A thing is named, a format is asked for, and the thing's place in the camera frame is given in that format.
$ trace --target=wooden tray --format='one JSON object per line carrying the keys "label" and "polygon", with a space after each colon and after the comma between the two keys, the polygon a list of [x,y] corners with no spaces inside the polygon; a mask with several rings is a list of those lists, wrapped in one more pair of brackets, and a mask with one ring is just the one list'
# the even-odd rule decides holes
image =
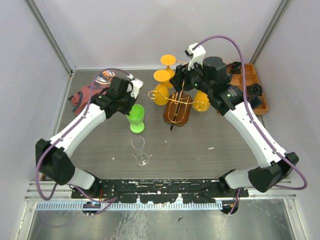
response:
{"label": "wooden tray", "polygon": [[[256,70],[255,70],[255,66],[253,64],[245,64],[244,67],[245,67],[245,85],[250,86],[254,83],[260,84]],[[241,70],[241,74],[232,75],[231,84],[239,87],[241,90],[243,89],[242,70]],[[262,89],[262,96],[259,98],[261,99],[262,104],[256,109],[254,109],[253,111],[256,115],[263,115],[263,114],[266,114],[269,110],[265,95],[263,93],[263,89]]]}

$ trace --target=yellow goblet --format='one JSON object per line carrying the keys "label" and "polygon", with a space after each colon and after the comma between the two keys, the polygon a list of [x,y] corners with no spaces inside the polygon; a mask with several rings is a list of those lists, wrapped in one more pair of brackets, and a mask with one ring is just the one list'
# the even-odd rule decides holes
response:
{"label": "yellow goblet", "polygon": [[209,109],[210,103],[207,94],[198,91],[194,96],[195,103],[192,104],[193,108],[198,112],[205,112]]}

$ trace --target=metal sheet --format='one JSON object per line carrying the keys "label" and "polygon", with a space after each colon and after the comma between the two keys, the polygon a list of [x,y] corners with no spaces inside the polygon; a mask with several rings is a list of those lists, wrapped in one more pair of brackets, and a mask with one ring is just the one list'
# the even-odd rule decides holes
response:
{"label": "metal sheet", "polygon": [[[65,227],[46,227],[64,225]],[[290,240],[295,239],[283,200],[241,201],[229,217],[219,210],[36,211],[28,240]]]}

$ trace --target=transparent plastic cup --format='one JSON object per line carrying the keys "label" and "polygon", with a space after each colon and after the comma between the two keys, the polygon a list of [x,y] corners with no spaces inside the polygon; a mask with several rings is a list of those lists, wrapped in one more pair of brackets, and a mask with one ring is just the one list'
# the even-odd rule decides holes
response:
{"label": "transparent plastic cup", "polygon": [[132,155],[135,162],[140,166],[144,166],[149,162],[149,156],[146,154],[146,141],[142,136],[136,136],[131,140]]}

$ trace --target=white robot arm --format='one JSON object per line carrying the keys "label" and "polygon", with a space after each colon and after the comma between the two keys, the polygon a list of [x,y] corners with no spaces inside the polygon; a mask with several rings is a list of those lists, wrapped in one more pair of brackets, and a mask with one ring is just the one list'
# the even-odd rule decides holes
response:
{"label": "white robot arm", "polygon": [[40,139],[35,146],[36,163],[53,143],[57,144],[44,157],[39,171],[59,185],[78,186],[92,196],[101,189],[99,179],[91,173],[75,167],[70,157],[81,141],[99,124],[114,113],[129,115],[143,82],[130,81],[114,76],[106,93],[98,93],[91,99],[88,111],[84,109],[66,128],[49,141]]}
{"label": "white robot arm", "polygon": [[[197,43],[190,45],[185,53],[191,60],[176,67],[170,83],[176,91],[182,90],[184,81],[185,91],[195,88],[207,94],[210,104],[239,131],[257,160],[257,166],[253,168],[234,169],[221,176],[221,189],[227,192],[255,187],[260,192],[266,192],[292,171],[280,156],[285,156],[293,165],[298,163],[298,156],[294,152],[287,153],[270,136],[250,104],[244,102],[243,92],[230,85],[231,76],[227,74],[227,66],[220,57],[204,58],[206,51]],[[267,144],[263,135],[272,142],[277,152]]]}

